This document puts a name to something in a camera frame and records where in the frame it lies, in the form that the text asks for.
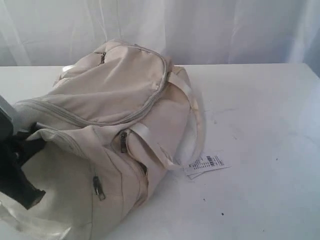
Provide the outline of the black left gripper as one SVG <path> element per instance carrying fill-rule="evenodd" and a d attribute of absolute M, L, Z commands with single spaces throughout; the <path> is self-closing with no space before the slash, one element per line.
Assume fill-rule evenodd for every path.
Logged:
<path fill-rule="evenodd" d="M 27 140 L 42 127 L 33 123 L 28 130 L 18 131 L 0 142 L 0 192 L 13 200 L 21 200 L 21 205 L 29 210 L 45 196 L 26 178 L 22 167 L 35 154 L 43 150 L 44 140 Z"/>

